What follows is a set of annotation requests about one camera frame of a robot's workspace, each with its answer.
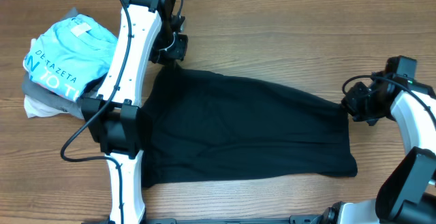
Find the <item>black t-shirt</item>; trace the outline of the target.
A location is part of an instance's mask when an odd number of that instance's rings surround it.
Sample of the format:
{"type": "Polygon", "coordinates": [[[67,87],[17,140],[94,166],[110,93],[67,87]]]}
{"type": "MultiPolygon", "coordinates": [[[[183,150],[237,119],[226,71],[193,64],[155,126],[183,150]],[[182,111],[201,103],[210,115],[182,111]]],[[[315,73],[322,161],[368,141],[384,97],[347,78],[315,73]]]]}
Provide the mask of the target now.
{"type": "Polygon", "coordinates": [[[142,160],[147,188],[358,173],[347,112],[337,103],[287,86],[164,67],[143,110],[153,121],[142,160]]]}

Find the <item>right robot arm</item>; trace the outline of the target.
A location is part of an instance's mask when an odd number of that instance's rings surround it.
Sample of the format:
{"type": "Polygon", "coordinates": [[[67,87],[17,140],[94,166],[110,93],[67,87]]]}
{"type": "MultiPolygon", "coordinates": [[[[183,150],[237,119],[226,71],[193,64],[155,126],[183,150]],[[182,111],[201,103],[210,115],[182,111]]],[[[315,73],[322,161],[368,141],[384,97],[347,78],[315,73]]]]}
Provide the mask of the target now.
{"type": "Polygon", "coordinates": [[[361,76],[344,92],[341,103],[356,122],[374,125],[386,117],[397,123],[405,158],[381,186],[377,197],[360,203],[337,202],[314,223],[434,224],[435,196],[426,192],[435,184],[435,92],[415,79],[417,61],[397,56],[384,70],[361,76]]]}

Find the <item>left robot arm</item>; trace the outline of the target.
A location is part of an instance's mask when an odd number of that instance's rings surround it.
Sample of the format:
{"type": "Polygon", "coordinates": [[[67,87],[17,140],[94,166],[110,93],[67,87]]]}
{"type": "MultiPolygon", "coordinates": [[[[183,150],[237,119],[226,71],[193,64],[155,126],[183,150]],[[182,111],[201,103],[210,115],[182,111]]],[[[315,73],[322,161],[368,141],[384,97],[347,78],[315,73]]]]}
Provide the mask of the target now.
{"type": "Polygon", "coordinates": [[[110,69],[94,98],[82,103],[85,127],[110,171],[108,223],[145,223],[141,167],[152,122],[141,110],[148,63],[171,65],[185,58],[183,0],[120,0],[120,31],[110,69]]]}

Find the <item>light blue folded t-shirt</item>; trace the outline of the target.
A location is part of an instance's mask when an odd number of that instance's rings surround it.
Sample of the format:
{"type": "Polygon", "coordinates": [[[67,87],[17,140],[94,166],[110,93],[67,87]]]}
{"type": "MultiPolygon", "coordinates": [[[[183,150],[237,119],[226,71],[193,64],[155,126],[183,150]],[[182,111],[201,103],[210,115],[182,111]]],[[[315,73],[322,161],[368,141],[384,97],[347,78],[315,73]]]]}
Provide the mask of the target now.
{"type": "Polygon", "coordinates": [[[23,60],[30,80],[76,101],[110,69],[117,38],[93,18],[79,14],[41,34],[23,60]]]}

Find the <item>grey folded garment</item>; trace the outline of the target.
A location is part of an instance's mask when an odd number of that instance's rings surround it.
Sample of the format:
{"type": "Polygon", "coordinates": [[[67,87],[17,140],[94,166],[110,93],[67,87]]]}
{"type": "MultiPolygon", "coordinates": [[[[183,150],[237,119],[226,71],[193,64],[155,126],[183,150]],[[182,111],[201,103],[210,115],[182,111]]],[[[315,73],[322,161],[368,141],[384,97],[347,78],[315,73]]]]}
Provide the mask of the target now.
{"type": "Polygon", "coordinates": [[[75,8],[33,38],[22,62],[27,116],[71,114],[82,119],[82,100],[96,96],[116,42],[109,30],[75,8]]]}

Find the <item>white folded garment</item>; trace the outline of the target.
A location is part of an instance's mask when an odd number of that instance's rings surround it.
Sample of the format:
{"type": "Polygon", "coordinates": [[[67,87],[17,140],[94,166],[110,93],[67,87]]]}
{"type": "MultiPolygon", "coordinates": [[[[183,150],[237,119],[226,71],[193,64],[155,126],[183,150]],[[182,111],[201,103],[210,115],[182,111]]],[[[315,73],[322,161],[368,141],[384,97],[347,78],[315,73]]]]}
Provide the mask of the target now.
{"type": "Polygon", "coordinates": [[[68,113],[69,102],[30,79],[28,69],[21,88],[25,94],[24,108],[28,118],[50,117],[68,113]]]}

